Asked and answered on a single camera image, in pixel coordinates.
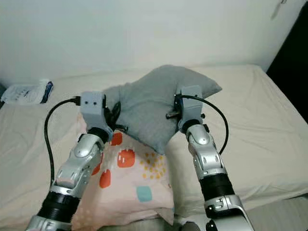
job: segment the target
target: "pillow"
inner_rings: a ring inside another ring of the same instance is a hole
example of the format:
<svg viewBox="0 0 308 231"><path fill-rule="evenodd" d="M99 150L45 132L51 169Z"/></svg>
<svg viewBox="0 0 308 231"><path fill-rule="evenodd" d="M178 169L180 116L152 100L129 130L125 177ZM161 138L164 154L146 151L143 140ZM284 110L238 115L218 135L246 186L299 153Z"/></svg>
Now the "pillow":
<svg viewBox="0 0 308 231"><path fill-rule="evenodd" d="M77 129L86 130L81 115ZM157 216L173 224L173 207L166 157L116 131L92 173L73 217L73 230L97 230Z"/></svg>
<svg viewBox="0 0 308 231"><path fill-rule="evenodd" d="M164 65L143 78L104 91L107 106L121 102L118 124L128 126L127 134L160 154L177 132L177 121L166 119L172 111L174 94L184 86L200 85L206 98L221 90L212 79L181 66Z"/></svg>

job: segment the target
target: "pink pillowcase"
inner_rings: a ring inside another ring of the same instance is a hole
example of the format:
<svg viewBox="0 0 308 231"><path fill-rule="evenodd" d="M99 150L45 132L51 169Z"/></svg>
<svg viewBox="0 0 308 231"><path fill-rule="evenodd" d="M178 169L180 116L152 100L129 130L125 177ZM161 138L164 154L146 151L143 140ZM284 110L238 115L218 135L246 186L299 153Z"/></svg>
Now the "pink pillowcase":
<svg viewBox="0 0 308 231"><path fill-rule="evenodd" d="M78 123L84 132L81 116ZM73 230L97 230L157 216L173 224L173 207L166 157L115 132L73 217Z"/></svg>

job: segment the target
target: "robotic arm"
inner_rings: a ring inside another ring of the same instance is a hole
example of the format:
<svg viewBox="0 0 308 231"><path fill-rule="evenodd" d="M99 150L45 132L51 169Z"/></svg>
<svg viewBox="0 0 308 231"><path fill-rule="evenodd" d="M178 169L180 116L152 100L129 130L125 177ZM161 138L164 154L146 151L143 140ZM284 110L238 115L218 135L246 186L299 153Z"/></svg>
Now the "robotic arm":
<svg viewBox="0 0 308 231"><path fill-rule="evenodd" d="M89 182L92 171L100 163L104 144L111 141L121 107L106 107L102 92L84 92L81 95L81 113L87 123L87 134L82 134L70 152L68 160L60 167L55 181L36 216L26 231L69 231L71 219Z"/></svg>
<svg viewBox="0 0 308 231"><path fill-rule="evenodd" d="M201 97L201 88L182 88L175 95L175 111L166 117L178 117L178 128L186 135L189 151L193 155L205 199L206 215L211 219L206 227L200 228L206 231L253 231L241 200L234 193L213 137L207 126L202 124L202 103L183 98L183 95ZM68 160L59 169L42 208L32 217L26 231L71 230L71 219L92 171L100 162L104 144L111 141L115 129L127 130L124 126L116 125L121 111L120 103L110 111L106 107L106 96L103 93L83 93L80 106L88 125L87 134L79 137Z"/></svg>
<svg viewBox="0 0 308 231"><path fill-rule="evenodd" d="M206 231L253 231L242 202L234 193L213 137L207 125L202 125L202 102L183 98L182 95L201 97L201 88L182 88L175 95L175 111L166 116L180 116L178 128L186 134L188 149L193 155L193 164L205 199L205 212L211 219L206 224Z"/></svg>

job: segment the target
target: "white bed sheet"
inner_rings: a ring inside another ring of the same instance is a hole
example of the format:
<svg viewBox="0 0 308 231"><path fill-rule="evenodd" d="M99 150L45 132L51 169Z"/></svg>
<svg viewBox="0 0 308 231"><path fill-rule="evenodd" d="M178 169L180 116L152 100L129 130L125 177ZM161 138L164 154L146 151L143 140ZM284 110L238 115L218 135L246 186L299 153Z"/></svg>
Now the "white bed sheet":
<svg viewBox="0 0 308 231"><path fill-rule="evenodd" d="M247 209L308 192L308 125L266 76L253 65L192 68L216 80L223 91L211 96L226 115L230 141L223 160L236 192ZM46 105L11 106L0 110L0 227L24 227L37 213L48 190L50 170L43 139L47 112L59 101L86 90L103 90L135 81L149 70L97 73L54 81ZM57 109L49 125L56 170L76 141L73 105ZM207 107L206 122L220 148L224 127ZM203 197L183 134L169 142L176 213L203 212Z"/></svg>

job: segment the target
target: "gray pillow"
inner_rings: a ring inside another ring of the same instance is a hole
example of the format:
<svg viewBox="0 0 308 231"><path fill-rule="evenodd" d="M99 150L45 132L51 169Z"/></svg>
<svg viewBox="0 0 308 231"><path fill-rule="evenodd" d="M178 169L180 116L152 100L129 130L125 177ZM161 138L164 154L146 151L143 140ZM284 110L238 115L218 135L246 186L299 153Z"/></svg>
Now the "gray pillow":
<svg viewBox="0 0 308 231"><path fill-rule="evenodd" d="M184 86L200 85L206 98L221 90L212 79L181 66L164 65L141 79L104 91L107 106L121 102L117 124L128 126L127 134L164 154L165 146L177 132L177 121L166 119L172 111L174 94Z"/></svg>

